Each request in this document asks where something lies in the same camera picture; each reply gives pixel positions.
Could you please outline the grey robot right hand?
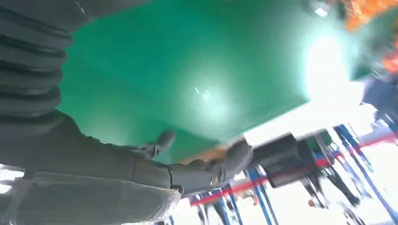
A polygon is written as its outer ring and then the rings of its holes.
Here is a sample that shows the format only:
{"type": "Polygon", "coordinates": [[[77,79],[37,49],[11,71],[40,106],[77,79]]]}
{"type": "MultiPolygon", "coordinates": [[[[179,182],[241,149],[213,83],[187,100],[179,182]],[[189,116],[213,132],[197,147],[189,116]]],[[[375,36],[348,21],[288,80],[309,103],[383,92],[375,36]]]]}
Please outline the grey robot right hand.
{"type": "Polygon", "coordinates": [[[158,220],[189,195],[225,186],[253,158],[246,140],[225,158],[187,165],[153,160],[174,140],[102,143],[57,110],[65,50],[83,25],[139,0],[0,3],[0,165],[21,172],[0,196],[3,225],[121,225],[158,220]]]}

